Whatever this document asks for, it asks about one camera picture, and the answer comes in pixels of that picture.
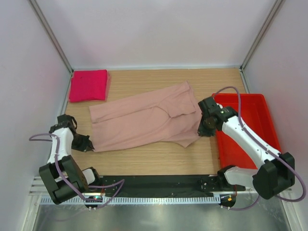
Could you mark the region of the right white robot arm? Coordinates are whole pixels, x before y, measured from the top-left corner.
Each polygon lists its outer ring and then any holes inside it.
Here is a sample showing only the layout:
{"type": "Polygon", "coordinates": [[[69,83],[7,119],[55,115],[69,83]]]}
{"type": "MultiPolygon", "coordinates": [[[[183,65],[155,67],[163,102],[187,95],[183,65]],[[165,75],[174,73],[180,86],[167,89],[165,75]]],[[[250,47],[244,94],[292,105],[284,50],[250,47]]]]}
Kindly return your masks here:
{"type": "Polygon", "coordinates": [[[281,154],[260,138],[232,107],[223,107],[213,97],[198,103],[202,118],[199,136],[214,136],[223,132],[234,140],[253,161],[256,170],[229,165],[218,171],[217,186],[224,191],[233,185],[255,189],[264,199],[270,199],[295,183],[295,160],[290,153],[281,154]]]}

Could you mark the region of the dusty pink t shirt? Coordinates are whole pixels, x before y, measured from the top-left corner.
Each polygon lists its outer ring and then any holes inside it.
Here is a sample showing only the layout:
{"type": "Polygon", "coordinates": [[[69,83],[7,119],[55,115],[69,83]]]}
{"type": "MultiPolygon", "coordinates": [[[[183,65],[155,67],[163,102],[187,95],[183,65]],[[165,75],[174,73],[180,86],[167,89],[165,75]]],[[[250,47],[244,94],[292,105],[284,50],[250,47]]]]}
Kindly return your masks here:
{"type": "Polygon", "coordinates": [[[187,81],[89,107],[96,152],[155,142],[186,148],[199,139],[201,110],[187,81]]]}

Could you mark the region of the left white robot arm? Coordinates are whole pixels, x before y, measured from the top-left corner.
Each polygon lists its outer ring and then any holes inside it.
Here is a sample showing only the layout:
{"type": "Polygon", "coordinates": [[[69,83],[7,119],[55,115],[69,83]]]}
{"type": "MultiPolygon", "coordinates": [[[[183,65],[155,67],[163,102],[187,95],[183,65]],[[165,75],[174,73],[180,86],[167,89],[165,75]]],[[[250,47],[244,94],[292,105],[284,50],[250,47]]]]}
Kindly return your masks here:
{"type": "Polygon", "coordinates": [[[51,155],[47,164],[39,168],[39,175],[52,201],[59,205],[87,190],[98,192],[102,181],[93,167],[81,170],[72,157],[73,150],[94,150],[89,135],[77,133],[77,122],[71,115],[60,115],[57,121],[48,133],[52,141],[51,155]]]}

